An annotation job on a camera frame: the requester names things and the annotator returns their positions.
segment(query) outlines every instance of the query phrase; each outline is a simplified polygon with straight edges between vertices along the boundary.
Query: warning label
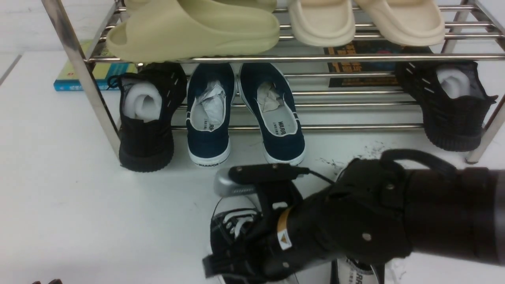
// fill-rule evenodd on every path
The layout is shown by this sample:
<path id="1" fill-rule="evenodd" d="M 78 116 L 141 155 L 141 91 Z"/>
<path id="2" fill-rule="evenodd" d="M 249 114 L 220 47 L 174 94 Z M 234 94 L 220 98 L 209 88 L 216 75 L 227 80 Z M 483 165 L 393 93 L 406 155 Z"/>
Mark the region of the warning label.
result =
<path id="1" fill-rule="evenodd" d="M 279 217 L 279 222 L 277 223 L 277 239 L 279 240 L 279 245 L 283 251 L 291 248 L 293 245 L 289 239 L 289 234 L 287 231 L 287 217 L 291 208 L 286 209 L 282 212 Z"/>

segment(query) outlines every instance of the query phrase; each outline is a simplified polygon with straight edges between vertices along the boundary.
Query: book cover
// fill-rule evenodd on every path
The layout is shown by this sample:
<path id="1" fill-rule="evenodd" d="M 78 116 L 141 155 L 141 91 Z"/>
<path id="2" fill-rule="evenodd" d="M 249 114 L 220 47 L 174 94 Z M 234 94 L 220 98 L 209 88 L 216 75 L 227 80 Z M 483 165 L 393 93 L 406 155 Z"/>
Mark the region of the book cover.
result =
<path id="1" fill-rule="evenodd" d="M 86 51 L 90 48 L 92 40 L 81 42 L 82 50 Z M 100 53 L 101 56 L 113 56 L 107 47 Z M 100 90 L 108 90 L 107 80 L 113 75 L 120 75 L 126 72 L 136 73 L 135 64 L 132 63 L 97 63 L 93 69 L 93 76 Z M 82 91 L 81 83 L 75 73 L 74 67 L 70 61 L 67 61 L 56 78 L 54 84 L 56 91 Z"/>
<path id="2" fill-rule="evenodd" d="M 403 46 L 386 40 L 356 40 L 347 45 L 324 48 L 327 55 L 398 54 Z M 330 62 L 331 73 L 393 72 L 395 62 Z M 329 87 L 398 86 L 394 77 L 330 78 Z"/>

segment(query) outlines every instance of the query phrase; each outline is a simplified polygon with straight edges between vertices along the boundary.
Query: shoe rack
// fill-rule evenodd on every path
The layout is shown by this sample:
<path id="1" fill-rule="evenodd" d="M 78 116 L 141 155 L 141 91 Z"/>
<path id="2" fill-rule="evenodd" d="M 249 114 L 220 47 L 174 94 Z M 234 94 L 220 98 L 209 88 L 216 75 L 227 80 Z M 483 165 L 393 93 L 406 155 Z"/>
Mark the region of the shoe rack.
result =
<path id="1" fill-rule="evenodd" d="M 96 63 L 100 62 L 122 62 L 115 57 L 99 56 L 105 46 L 107 32 L 111 30 L 119 20 L 124 20 L 124 12 L 126 9 L 122 6 L 120 0 L 115 0 L 109 10 L 106 18 L 102 22 L 93 44 L 87 53 L 84 53 L 75 31 L 72 27 L 65 8 L 61 0 L 42 0 L 42 3 L 49 15 L 56 33 L 60 38 L 61 43 L 68 55 L 69 60 L 73 64 L 79 80 L 82 84 L 89 102 L 100 122 L 111 146 L 118 155 L 120 140 L 118 137 L 119 125 L 115 123 L 107 108 L 107 105 L 102 97 L 102 93 L 96 85 L 95 78 L 92 74 Z M 499 61 L 505 60 L 505 53 L 499 54 L 454 54 L 454 48 L 458 40 L 495 40 L 499 46 L 505 51 L 505 29 L 493 18 L 493 16 L 482 6 L 478 0 L 462 0 L 460 5 L 440 6 L 442 12 L 456 12 L 454 21 L 445 24 L 449 32 L 445 35 L 445 43 L 442 52 L 439 54 L 360 54 L 360 55 L 309 55 L 309 56 L 238 56 L 238 57 L 212 57 L 212 58 L 193 58 L 179 60 L 180 63 L 246 63 L 246 62 L 271 62 L 271 63 L 293 63 L 293 62 L 398 62 L 398 61 L 444 61 L 444 60 L 474 60 L 474 61 Z M 286 8 L 276 9 L 274 13 L 287 13 Z M 477 20 L 469 21 L 468 16 L 472 14 Z M 373 23 L 356 23 L 355 40 L 373 40 L 382 39 L 381 34 L 377 32 L 360 32 L 363 28 L 368 30 L 373 29 Z M 290 25 L 281 25 L 281 30 L 290 30 Z M 464 32 L 464 29 L 482 29 L 482 32 Z M 281 35 L 280 41 L 295 40 L 292 35 Z M 288 79 L 292 78 L 332 78 L 332 77 L 383 77 L 393 76 L 392 73 L 293 73 L 285 74 Z M 390 94 L 398 93 L 398 91 L 361 91 L 353 89 L 338 89 L 338 91 L 304 91 L 293 92 L 295 96 L 338 96 L 343 95 L 374 95 L 374 94 Z M 498 103 L 494 113 L 485 125 L 485 133 L 483 134 L 480 147 L 468 154 L 466 161 L 468 164 L 475 164 L 482 157 L 487 147 L 497 134 L 498 130 L 505 122 L 505 96 Z M 298 112 L 304 109 L 319 109 L 319 108 L 377 108 L 391 107 L 401 108 L 403 106 L 416 105 L 412 101 L 397 101 L 397 102 L 339 102 L 335 103 L 298 103 L 296 108 Z M 244 104 L 234 104 L 234 108 L 245 109 Z M 411 130 L 422 128 L 422 124 L 331 124 L 331 125 L 304 125 L 304 132 L 308 131 L 387 131 L 387 130 Z M 257 126 L 230 126 L 231 131 L 251 131 L 258 130 Z M 186 126 L 174 126 L 174 131 L 185 131 Z"/>

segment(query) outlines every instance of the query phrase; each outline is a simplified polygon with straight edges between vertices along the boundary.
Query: beige slide sandal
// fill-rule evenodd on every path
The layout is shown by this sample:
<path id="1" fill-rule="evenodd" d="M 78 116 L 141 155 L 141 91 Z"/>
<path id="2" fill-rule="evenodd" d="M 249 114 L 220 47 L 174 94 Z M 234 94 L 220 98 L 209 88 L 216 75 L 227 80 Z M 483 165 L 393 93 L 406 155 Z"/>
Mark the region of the beige slide sandal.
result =
<path id="1" fill-rule="evenodd" d="M 313 46 L 341 46 L 356 33 L 351 0 L 291 0 L 288 6 L 293 34 Z"/>
<path id="2" fill-rule="evenodd" d="M 115 56 L 163 62 L 201 56 L 250 55 L 279 40 L 279 21 L 266 11 L 212 0 L 151 0 L 107 34 Z"/>
<path id="3" fill-rule="evenodd" d="M 126 13 L 128 13 L 128 15 L 132 15 L 142 6 L 149 3 L 149 1 L 151 0 L 124 0 L 124 4 L 126 6 Z"/>
<path id="4" fill-rule="evenodd" d="M 132 15 L 151 0 L 124 0 L 126 12 Z M 268 12 L 273 12 L 277 7 L 277 0 L 215 0 L 228 5 L 258 8 Z"/>
<path id="5" fill-rule="evenodd" d="M 428 46 L 444 40 L 444 19 L 434 0 L 355 1 L 390 42 Z"/>

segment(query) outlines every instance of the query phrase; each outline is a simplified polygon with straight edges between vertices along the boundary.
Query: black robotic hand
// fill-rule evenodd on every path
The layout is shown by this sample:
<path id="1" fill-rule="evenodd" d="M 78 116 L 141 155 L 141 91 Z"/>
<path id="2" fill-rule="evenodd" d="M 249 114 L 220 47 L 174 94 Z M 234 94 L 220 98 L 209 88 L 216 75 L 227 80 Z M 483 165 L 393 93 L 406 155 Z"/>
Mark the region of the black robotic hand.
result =
<path id="1" fill-rule="evenodd" d="M 405 170 L 397 160 L 429 169 Z M 389 150 L 380 160 L 353 160 L 337 182 L 303 200 L 291 180 L 309 173 L 280 164 L 218 172 L 216 192 L 258 194 L 263 217 L 203 259 L 206 277 L 278 281 L 338 258 L 384 264 L 412 251 L 505 264 L 505 171 L 457 171 L 427 153 Z M 288 208 L 273 209 L 278 202 Z"/>

